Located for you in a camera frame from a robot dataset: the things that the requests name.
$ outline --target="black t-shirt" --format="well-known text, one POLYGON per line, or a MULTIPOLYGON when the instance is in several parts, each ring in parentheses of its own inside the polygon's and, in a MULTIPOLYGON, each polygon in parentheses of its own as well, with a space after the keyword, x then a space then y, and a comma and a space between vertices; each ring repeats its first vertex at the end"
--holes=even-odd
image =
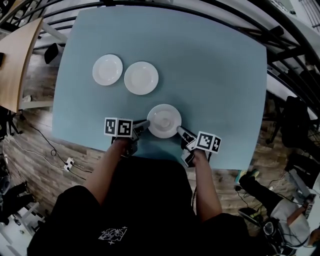
POLYGON ((80 185, 62 193, 48 221, 34 235, 28 255, 199 250, 215 251, 215 255, 225 254, 226 250, 237 253, 244 250, 248 255, 250 237, 241 217, 224 213, 200 223, 191 208, 185 170, 180 175, 177 169, 181 167, 176 163, 157 162, 155 169, 167 164, 174 167, 169 169, 173 172, 171 179, 164 181, 159 173, 148 173, 150 163, 141 177, 118 171, 102 206, 80 185))

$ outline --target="light blue table surface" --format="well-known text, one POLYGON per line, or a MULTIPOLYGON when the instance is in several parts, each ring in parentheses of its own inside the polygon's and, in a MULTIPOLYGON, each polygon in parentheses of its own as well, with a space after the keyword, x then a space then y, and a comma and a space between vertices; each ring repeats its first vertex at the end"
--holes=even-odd
MULTIPOLYGON (((266 49, 253 39, 212 20, 175 10, 113 6, 83 10, 68 37, 53 103, 53 136, 106 150, 105 117, 143 120, 159 104, 178 109, 182 126, 195 134, 221 137, 215 169, 247 169, 265 105, 266 49), (123 63, 120 79, 102 86, 92 76, 106 54, 123 63), (129 92, 124 83, 133 63, 153 64, 159 83, 147 95, 129 92)), ((135 156, 180 161, 178 135, 169 139, 145 132, 135 156)))

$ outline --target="forearm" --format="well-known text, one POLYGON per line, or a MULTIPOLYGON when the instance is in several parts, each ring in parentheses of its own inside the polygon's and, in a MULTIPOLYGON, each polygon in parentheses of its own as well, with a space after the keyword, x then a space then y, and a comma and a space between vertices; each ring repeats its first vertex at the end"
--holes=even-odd
POLYGON ((206 156, 195 159, 196 212, 202 222, 222 213, 221 203, 206 156))
POLYGON ((125 147, 125 141, 114 141, 83 184, 83 186, 93 194, 100 205, 102 205, 107 196, 112 176, 125 147))
POLYGON ((288 226, 290 226, 306 209, 302 206, 294 211, 286 220, 288 226))

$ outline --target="wood plank flooring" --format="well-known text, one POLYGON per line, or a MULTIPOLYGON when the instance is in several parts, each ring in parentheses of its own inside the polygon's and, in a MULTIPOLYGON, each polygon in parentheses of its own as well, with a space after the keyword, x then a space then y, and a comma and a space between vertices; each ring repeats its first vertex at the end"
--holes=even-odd
MULTIPOLYGON (((52 99, 54 97, 58 69, 58 65, 45 64, 43 52, 33 54, 27 72, 27 81, 23 95, 31 95, 34 100, 52 99)), ((274 115, 273 109, 273 102, 267 98, 265 113, 274 115)), ((72 157, 81 169, 93 171, 103 152, 53 138, 51 136, 52 109, 25 110, 23 111, 23 115, 32 126, 43 133, 56 148, 62 159, 66 160, 68 157, 72 157)), ((23 131, 23 134, 15 135, 14 139, 8 136, 6 140, 9 143, 7 141, 1 142, 4 153, 8 155, 8 170, 11 178, 15 184, 28 181, 30 192, 41 205, 40 212, 42 211, 41 213, 43 213, 44 210, 47 210, 50 213, 58 195, 72 186, 82 184, 83 179, 88 177, 90 173, 73 168, 72 171, 78 177, 70 172, 59 169, 63 168, 63 162, 57 155, 52 156, 51 151, 53 148, 41 134, 31 128, 25 121, 19 120, 18 116, 16 117, 16 124, 18 129, 23 131)), ((249 168, 250 170, 258 169, 260 171, 257 180, 265 186, 272 180, 280 179, 283 176, 287 157, 291 153, 290 149, 283 146, 281 137, 279 136, 280 133, 275 138, 274 143, 266 144, 266 139, 271 136, 273 130, 273 122, 262 122, 249 168)), ((194 190, 196 186, 195 171, 194 169, 187 169, 186 173, 190 186, 194 190)), ((238 171, 213 170, 212 174, 223 211, 237 215, 238 209, 246 207, 246 204, 234 190, 234 180, 238 171)), ((169 173, 166 173, 165 170, 159 174, 159 179, 165 180, 168 178, 169 173)), ((271 185, 274 186, 274 190, 277 193, 287 197, 292 195, 293 187, 284 179, 274 181, 271 185)), ((256 206, 259 203, 252 196, 248 196, 244 200, 250 207, 256 206)), ((257 229, 253 225, 249 225, 249 231, 251 234, 254 234, 257 229)))

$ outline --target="white plate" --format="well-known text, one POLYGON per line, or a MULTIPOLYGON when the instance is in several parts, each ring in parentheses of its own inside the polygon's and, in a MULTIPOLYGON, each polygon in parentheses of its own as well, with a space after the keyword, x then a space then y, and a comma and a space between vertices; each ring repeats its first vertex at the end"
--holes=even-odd
POLYGON ((159 75, 156 68, 148 62, 140 61, 128 67, 124 73, 124 84, 137 95, 151 93, 157 86, 159 75))
POLYGON ((93 79, 102 86, 115 83, 122 74, 123 65, 121 59, 113 54, 100 57, 93 65, 93 79))
POLYGON ((179 111, 168 104, 155 106, 146 119, 150 120, 149 131, 161 139, 174 136, 177 133, 177 127, 181 126, 179 111))

